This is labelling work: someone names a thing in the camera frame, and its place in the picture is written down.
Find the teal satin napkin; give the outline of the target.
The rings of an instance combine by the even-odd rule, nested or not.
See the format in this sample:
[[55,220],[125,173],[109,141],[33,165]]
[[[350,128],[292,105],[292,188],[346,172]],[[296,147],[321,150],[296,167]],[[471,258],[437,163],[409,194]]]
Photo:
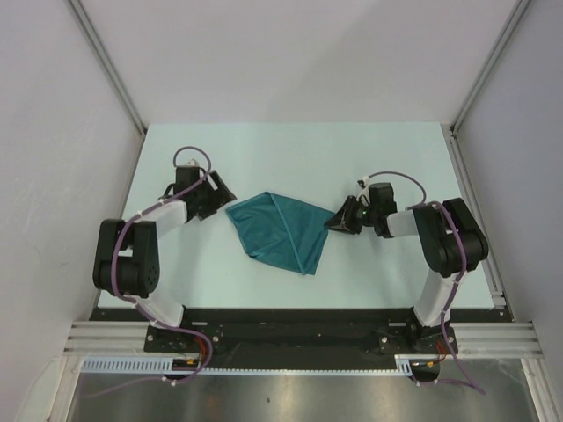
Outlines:
[[226,210],[246,255],[302,275],[317,272],[333,212],[263,192]]

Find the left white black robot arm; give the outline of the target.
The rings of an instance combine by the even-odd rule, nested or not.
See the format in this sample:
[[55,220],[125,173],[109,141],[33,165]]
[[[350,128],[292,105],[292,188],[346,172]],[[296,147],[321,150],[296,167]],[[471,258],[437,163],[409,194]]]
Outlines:
[[194,218],[209,218],[235,199],[217,171],[196,163],[177,166],[175,181],[155,205],[128,221],[102,221],[92,272],[94,286],[132,304],[151,324],[165,328],[163,339],[168,346],[185,351],[193,344],[194,329],[182,322],[184,306],[157,292],[159,241]]

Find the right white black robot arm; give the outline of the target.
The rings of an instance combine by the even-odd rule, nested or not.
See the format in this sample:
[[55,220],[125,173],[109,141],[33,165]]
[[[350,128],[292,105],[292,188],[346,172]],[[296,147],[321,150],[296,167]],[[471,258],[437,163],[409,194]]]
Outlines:
[[359,183],[325,222],[329,230],[351,235],[372,228],[382,238],[416,236],[428,265],[419,300],[409,310],[404,342],[417,353],[448,346],[450,309],[468,272],[489,253],[489,245],[464,200],[433,201],[398,211],[390,183]]

